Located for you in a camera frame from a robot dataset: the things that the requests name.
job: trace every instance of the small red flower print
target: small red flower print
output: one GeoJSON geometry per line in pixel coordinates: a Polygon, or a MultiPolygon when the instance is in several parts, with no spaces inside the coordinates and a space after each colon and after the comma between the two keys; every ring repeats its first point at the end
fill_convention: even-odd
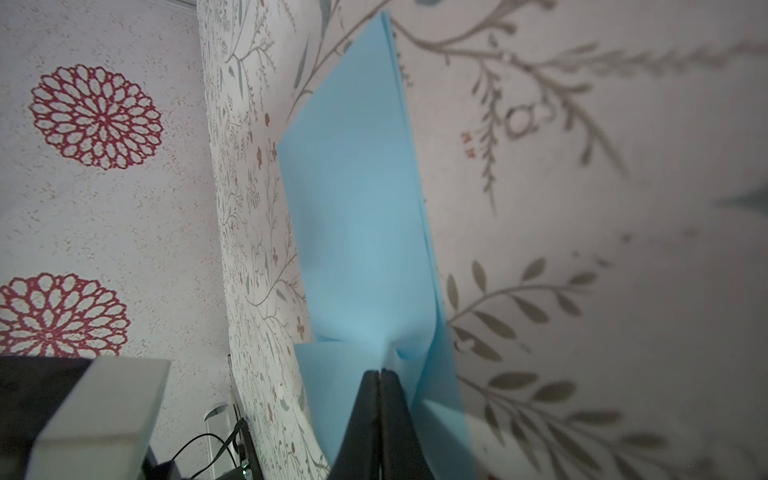
{"type": "Polygon", "coordinates": [[[298,322],[298,325],[296,325],[296,331],[301,336],[301,339],[304,340],[304,325],[301,324],[301,319],[299,317],[296,317],[296,321],[298,322]]]}
{"type": "Polygon", "coordinates": [[[60,67],[32,89],[45,141],[83,165],[128,168],[161,143],[160,112],[138,85],[101,67],[60,67]]]}
{"type": "Polygon", "coordinates": [[[0,355],[118,355],[130,323],[96,280],[41,273],[0,286],[0,355]]]}

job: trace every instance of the wall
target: wall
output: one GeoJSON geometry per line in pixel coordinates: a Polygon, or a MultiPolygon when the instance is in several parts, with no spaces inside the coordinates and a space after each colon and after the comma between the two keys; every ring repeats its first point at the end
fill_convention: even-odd
{"type": "Polygon", "coordinates": [[[478,478],[765,478],[766,7],[201,0],[233,370],[268,478],[329,469],[273,145],[381,10],[478,478]]]}
{"type": "MultiPolygon", "coordinates": [[[[229,384],[197,20],[145,0],[3,2],[2,12],[0,349],[172,359],[152,438],[169,459],[204,430],[205,408],[225,400],[229,384]],[[53,118],[67,112],[48,95],[65,91],[68,74],[78,87],[77,65],[88,67],[79,71],[88,96],[70,91],[62,103],[74,118],[53,118]],[[49,75],[55,82],[45,84],[49,75]],[[97,117],[86,98],[120,107],[107,106],[103,152],[101,126],[88,130],[99,120],[78,120],[97,117]],[[61,134],[64,146],[53,143],[69,122],[76,130],[61,134]],[[118,123],[144,143],[118,145],[109,130],[118,123]]],[[[198,441],[180,456],[181,471],[191,475],[205,458],[198,441]]]]}

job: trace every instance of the botanical wallpaper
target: botanical wallpaper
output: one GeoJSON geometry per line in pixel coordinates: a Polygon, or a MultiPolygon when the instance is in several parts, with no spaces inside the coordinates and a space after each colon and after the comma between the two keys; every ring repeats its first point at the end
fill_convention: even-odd
{"type": "Polygon", "coordinates": [[[761,2],[202,1],[233,370],[265,478],[329,471],[275,146],[384,9],[478,478],[765,475],[761,2]]]}

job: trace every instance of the folded paper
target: folded paper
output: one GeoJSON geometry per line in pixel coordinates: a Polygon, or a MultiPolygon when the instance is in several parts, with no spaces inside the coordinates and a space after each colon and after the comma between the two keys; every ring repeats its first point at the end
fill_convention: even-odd
{"type": "Polygon", "coordinates": [[[336,459],[362,374],[395,370],[439,478],[470,478],[389,16],[375,17],[277,147],[315,342],[298,344],[313,428],[336,459]]]}

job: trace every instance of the black object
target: black object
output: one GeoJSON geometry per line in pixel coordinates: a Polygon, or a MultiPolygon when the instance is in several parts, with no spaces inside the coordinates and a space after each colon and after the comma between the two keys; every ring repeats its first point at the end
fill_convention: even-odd
{"type": "Polygon", "coordinates": [[[328,480],[435,480],[422,454],[400,380],[392,370],[362,375],[328,480]]]}
{"type": "Polygon", "coordinates": [[[0,356],[0,478],[24,478],[35,439],[90,364],[0,356]]]}
{"type": "MultiPolygon", "coordinates": [[[[181,447],[178,452],[176,452],[176,455],[171,457],[171,460],[175,460],[176,457],[178,457],[179,454],[182,453],[186,447],[190,446],[190,444],[192,442],[194,442],[197,439],[202,439],[203,437],[214,437],[216,440],[221,442],[222,445],[224,444],[224,440],[220,436],[216,435],[215,433],[200,433],[198,436],[196,436],[195,438],[191,439],[189,442],[185,443],[184,446],[181,447]]],[[[237,462],[235,462],[234,455],[232,455],[232,452],[230,452],[229,449],[227,449],[227,453],[230,454],[230,459],[232,460],[232,466],[234,468],[237,468],[239,465],[237,464],[237,462]]]]}

